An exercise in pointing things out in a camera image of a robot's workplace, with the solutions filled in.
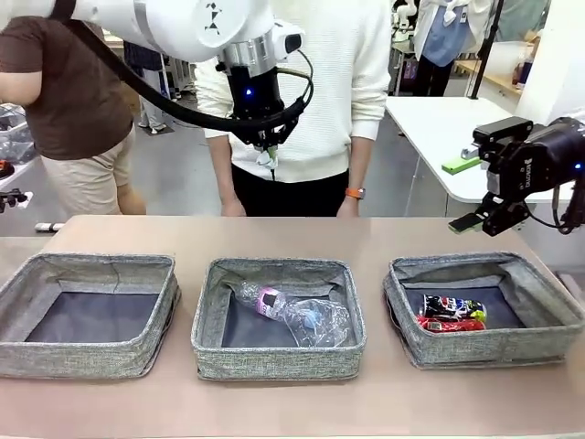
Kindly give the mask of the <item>person's left hand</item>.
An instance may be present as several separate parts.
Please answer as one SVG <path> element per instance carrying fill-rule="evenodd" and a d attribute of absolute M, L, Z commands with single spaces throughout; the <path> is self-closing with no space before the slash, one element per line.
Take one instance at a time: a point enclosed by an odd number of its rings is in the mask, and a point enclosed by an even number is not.
<path fill-rule="evenodd" d="M 345 197 L 336 216 L 339 219 L 352 219 L 359 217 L 360 200 L 357 198 Z"/>

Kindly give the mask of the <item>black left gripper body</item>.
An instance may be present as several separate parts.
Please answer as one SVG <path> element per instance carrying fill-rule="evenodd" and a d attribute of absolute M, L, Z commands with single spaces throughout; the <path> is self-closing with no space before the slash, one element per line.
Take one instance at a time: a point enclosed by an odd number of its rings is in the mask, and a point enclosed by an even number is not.
<path fill-rule="evenodd" d="M 227 78 L 233 101 L 232 119 L 270 118 L 284 109 L 277 67 L 254 77 L 245 67 L 233 67 Z"/>

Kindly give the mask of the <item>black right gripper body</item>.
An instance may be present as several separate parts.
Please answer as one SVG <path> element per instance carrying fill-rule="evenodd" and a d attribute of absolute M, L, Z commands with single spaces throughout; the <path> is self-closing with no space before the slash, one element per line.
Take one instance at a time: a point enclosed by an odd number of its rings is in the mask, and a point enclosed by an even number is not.
<path fill-rule="evenodd" d="M 510 143 L 487 168 L 487 191 L 502 200 L 523 201 L 584 178 L 584 123 L 561 117 L 536 127 L 524 142 Z"/>

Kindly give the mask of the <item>person's right hand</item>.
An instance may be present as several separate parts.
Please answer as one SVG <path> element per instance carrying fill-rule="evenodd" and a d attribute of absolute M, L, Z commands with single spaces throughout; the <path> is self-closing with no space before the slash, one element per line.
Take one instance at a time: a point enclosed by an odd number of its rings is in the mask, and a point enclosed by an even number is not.
<path fill-rule="evenodd" d="M 247 213 L 238 198 L 221 200 L 221 215 L 224 217 L 246 217 Z"/>

